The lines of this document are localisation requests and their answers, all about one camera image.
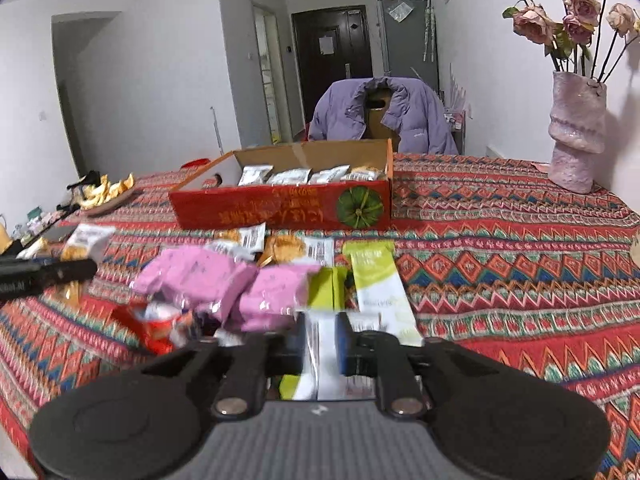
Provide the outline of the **cookie snack packet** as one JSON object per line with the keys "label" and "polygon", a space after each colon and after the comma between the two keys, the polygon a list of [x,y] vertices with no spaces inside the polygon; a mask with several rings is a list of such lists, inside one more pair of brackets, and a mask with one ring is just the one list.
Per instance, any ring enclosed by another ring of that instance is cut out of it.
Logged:
{"label": "cookie snack packet", "polygon": [[[114,226],[99,226],[93,223],[78,224],[75,231],[67,240],[61,252],[62,261],[92,260],[99,266],[104,258],[106,248],[117,229]],[[81,278],[60,285],[54,296],[64,302],[66,306],[78,308],[82,296],[92,281],[92,278]]]}

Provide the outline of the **plate of orange peels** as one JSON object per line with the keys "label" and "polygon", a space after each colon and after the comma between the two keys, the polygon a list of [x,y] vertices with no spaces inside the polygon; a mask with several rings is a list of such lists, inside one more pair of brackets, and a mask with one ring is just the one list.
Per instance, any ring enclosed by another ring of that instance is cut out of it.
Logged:
{"label": "plate of orange peels", "polygon": [[136,196],[136,182],[134,174],[128,174],[124,180],[115,182],[107,174],[101,174],[98,182],[79,187],[79,209],[90,217],[108,214]]}

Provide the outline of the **red snack bag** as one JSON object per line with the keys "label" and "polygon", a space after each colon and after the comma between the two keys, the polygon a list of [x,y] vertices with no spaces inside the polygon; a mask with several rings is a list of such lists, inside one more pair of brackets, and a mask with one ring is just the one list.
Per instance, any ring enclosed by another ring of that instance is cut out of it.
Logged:
{"label": "red snack bag", "polygon": [[173,352],[190,341],[194,317],[173,304],[163,301],[132,300],[116,307],[112,318],[138,338],[142,348],[161,356]]}

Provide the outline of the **colourful patterned tablecloth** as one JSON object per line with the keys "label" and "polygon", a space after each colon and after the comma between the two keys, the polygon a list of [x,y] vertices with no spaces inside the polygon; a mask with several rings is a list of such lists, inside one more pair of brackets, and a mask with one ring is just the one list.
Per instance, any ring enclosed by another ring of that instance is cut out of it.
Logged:
{"label": "colourful patterned tablecloth", "polygon": [[[1,427],[21,456],[44,402],[141,360],[112,313],[161,247],[209,241],[207,231],[180,229],[170,206],[170,189],[187,177],[141,177],[141,194],[102,218],[115,232],[78,307],[51,295],[2,306]],[[597,404],[612,431],[602,479],[639,474],[638,229],[638,214],[612,192],[563,191],[525,160],[394,161],[385,236],[420,332]]]}

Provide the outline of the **pink snack bag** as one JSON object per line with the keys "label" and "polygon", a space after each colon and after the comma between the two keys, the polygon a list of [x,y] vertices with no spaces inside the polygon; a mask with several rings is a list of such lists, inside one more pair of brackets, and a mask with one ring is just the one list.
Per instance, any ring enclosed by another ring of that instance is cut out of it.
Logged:
{"label": "pink snack bag", "polygon": [[309,282],[321,269],[318,263],[277,264],[259,269],[234,306],[233,328],[249,333],[290,326],[295,312],[308,304]]}
{"label": "pink snack bag", "polygon": [[131,282],[138,295],[162,295],[181,310],[224,324],[258,274],[256,264],[204,246],[163,249]]}

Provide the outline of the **green white snack packet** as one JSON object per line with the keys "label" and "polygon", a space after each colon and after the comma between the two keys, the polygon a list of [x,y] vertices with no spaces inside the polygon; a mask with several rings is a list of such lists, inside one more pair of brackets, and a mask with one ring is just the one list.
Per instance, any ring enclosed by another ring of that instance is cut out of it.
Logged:
{"label": "green white snack packet", "polygon": [[380,317],[384,332],[405,346],[420,347],[422,335],[402,284],[391,240],[346,242],[343,255],[354,274],[358,309]]}

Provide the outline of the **red cardboard box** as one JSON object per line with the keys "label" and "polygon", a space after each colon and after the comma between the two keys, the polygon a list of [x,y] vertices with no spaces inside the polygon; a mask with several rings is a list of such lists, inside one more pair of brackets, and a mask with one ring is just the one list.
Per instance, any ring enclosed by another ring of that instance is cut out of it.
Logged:
{"label": "red cardboard box", "polygon": [[[201,167],[169,191],[179,226],[218,230],[265,223],[270,229],[384,230],[392,212],[393,145],[390,140],[314,141],[232,151]],[[247,166],[274,174],[338,166],[374,168],[374,181],[239,185]]]}

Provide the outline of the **red bucket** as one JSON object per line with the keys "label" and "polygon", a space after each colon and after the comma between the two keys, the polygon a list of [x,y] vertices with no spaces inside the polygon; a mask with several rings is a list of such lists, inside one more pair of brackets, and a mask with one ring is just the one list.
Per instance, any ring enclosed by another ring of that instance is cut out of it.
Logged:
{"label": "red bucket", "polygon": [[181,166],[180,169],[198,168],[210,164],[209,158],[192,159]]}

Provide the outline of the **silver snack packet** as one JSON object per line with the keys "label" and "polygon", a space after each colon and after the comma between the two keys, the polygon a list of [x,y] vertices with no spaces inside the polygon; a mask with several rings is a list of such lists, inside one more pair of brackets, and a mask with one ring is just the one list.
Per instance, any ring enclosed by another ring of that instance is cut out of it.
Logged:
{"label": "silver snack packet", "polygon": [[214,239],[205,245],[213,252],[235,258],[235,260],[254,261],[264,251],[266,240],[265,223],[245,228],[217,231]]}

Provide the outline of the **white snack packet back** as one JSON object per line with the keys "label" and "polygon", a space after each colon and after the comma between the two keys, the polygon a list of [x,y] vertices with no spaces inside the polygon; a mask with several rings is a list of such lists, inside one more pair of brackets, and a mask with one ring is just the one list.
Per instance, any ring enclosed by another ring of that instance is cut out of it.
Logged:
{"label": "white snack packet back", "polygon": [[329,237],[302,236],[303,255],[298,260],[303,263],[318,263],[320,266],[334,266],[335,243]]}

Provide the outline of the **cookie packet in box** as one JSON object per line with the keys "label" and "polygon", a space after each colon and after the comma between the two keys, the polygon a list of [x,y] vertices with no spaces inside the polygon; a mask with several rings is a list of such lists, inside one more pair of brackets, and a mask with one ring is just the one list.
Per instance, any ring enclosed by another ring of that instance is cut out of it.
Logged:
{"label": "cookie packet in box", "polygon": [[386,178],[385,172],[373,167],[356,167],[352,168],[348,174],[342,177],[343,181],[358,181],[358,182],[372,182],[378,180],[384,180]]}

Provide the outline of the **white packet in box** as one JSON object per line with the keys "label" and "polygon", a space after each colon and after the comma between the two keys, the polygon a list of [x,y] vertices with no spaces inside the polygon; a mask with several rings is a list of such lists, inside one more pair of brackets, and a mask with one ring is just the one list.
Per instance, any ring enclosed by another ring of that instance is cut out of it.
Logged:
{"label": "white packet in box", "polygon": [[312,174],[309,178],[309,184],[328,184],[340,182],[346,174],[349,173],[349,165],[336,166],[330,169],[321,170]]}
{"label": "white packet in box", "polygon": [[269,185],[303,185],[311,175],[309,168],[294,168],[273,174],[267,181]]}

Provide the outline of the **pink ceramic vase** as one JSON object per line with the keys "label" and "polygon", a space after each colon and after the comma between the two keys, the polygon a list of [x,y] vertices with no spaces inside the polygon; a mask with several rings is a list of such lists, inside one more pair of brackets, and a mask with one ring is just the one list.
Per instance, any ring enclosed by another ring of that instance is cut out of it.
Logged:
{"label": "pink ceramic vase", "polygon": [[594,164],[605,150],[606,95],[595,79],[569,72],[553,74],[549,136],[554,141],[549,179],[570,192],[588,194]]}

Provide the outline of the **brown chair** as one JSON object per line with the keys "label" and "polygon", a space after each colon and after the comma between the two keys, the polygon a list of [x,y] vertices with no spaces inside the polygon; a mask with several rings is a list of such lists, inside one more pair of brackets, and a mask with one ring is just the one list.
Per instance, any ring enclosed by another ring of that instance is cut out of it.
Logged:
{"label": "brown chair", "polygon": [[393,92],[389,88],[381,88],[368,93],[364,101],[364,119],[366,130],[363,137],[367,140],[390,140],[393,151],[398,151],[400,137],[396,130],[388,128],[382,123],[390,107]]}

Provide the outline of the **purple jacket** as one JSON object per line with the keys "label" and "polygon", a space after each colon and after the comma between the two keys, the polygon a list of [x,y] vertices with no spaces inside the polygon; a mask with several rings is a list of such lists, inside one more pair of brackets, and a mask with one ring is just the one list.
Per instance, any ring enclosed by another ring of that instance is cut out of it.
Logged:
{"label": "purple jacket", "polygon": [[367,130],[366,103],[378,90],[390,92],[381,124],[398,135],[407,154],[459,153],[437,93],[416,78],[354,78],[335,81],[318,101],[309,125],[311,141],[353,141]]}

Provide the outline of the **dried pink roses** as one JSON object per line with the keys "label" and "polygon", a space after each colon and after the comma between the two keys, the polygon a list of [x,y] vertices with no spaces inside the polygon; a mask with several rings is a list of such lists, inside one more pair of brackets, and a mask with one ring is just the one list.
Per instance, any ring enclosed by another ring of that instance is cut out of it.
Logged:
{"label": "dried pink roses", "polygon": [[562,0],[556,20],[538,0],[518,0],[502,12],[515,35],[544,47],[558,73],[605,84],[632,44],[639,41],[639,11],[608,0]]}

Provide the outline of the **dark entrance door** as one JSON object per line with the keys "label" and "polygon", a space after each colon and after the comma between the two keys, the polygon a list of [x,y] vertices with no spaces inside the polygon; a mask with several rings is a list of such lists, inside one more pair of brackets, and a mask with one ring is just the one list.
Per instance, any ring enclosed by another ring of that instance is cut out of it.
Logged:
{"label": "dark entrance door", "polygon": [[365,6],[338,6],[291,15],[304,121],[335,81],[373,76]]}

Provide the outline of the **grey cabinet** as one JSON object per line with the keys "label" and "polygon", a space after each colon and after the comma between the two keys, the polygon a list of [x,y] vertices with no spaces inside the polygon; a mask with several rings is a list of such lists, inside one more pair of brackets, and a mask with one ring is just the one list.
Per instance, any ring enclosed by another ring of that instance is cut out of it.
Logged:
{"label": "grey cabinet", "polygon": [[440,91],[433,0],[378,0],[383,70]]}

